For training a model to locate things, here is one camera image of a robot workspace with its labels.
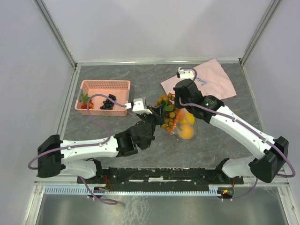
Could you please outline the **yellow orange fruit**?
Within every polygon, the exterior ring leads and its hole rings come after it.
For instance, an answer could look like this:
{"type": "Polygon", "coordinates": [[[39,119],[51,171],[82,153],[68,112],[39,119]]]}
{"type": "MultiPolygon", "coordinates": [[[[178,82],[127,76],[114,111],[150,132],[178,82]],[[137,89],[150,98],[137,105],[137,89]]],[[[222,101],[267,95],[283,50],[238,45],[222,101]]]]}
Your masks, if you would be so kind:
{"type": "Polygon", "coordinates": [[[193,125],[195,123],[195,117],[190,113],[184,113],[182,120],[180,121],[181,124],[190,124],[193,125]]]}

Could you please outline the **clear zip top bag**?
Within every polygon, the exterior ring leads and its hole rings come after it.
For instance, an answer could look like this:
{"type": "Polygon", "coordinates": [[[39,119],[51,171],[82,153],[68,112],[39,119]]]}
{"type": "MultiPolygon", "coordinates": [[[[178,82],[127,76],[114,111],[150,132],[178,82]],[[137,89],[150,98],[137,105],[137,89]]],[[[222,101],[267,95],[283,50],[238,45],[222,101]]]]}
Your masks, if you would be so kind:
{"type": "Polygon", "coordinates": [[[183,140],[190,140],[196,134],[195,117],[185,109],[177,111],[169,127],[168,134],[176,135],[183,140]]]}

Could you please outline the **brown longan bunch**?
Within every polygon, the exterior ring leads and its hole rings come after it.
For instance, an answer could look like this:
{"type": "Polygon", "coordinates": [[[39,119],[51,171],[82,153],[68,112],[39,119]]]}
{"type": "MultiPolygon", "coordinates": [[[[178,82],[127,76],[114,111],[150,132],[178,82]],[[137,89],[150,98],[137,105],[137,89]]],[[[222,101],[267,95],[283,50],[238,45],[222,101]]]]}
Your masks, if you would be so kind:
{"type": "Polygon", "coordinates": [[[179,109],[175,107],[175,94],[168,93],[161,95],[154,104],[155,107],[162,106],[164,113],[164,123],[161,128],[169,134],[175,131],[178,122],[179,109]]]}

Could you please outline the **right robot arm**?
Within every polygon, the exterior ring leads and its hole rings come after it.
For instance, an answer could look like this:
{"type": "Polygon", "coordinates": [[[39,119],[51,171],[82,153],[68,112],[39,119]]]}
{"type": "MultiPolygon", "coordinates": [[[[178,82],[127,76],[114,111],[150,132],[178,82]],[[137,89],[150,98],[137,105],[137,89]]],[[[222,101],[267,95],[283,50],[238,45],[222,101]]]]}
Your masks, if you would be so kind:
{"type": "Polygon", "coordinates": [[[195,118],[223,130],[251,153],[249,157],[226,159],[215,171],[218,182],[253,175],[271,183],[279,175],[287,162],[289,142],[286,138],[275,138],[246,123],[215,96],[203,96],[191,79],[178,82],[173,90],[177,108],[185,108],[195,118]]]}

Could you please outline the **yellow peach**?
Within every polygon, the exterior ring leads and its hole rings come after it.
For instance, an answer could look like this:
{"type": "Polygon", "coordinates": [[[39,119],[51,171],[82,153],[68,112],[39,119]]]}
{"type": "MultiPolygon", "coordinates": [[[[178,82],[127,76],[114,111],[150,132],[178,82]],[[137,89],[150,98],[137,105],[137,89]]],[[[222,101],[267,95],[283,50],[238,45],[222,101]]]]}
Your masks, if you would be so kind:
{"type": "Polygon", "coordinates": [[[194,128],[188,124],[181,125],[178,131],[178,136],[184,140],[191,139],[194,136],[194,134],[195,134],[194,128]]]}

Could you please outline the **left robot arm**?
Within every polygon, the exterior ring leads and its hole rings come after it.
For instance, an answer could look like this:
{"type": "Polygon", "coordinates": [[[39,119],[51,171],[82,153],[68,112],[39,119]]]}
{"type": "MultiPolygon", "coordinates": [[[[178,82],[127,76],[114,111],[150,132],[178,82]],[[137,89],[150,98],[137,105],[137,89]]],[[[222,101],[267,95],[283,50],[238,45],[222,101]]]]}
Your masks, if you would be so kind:
{"type": "Polygon", "coordinates": [[[97,158],[128,157],[150,147],[165,115],[163,106],[148,110],[149,114],[138,114],[140,121],[135,125],[108,138],[68,141],[59,135],[48,137],[37,149],[37,176],[50,178],[64,173],[100,182],[104,172],[97,158]]]}

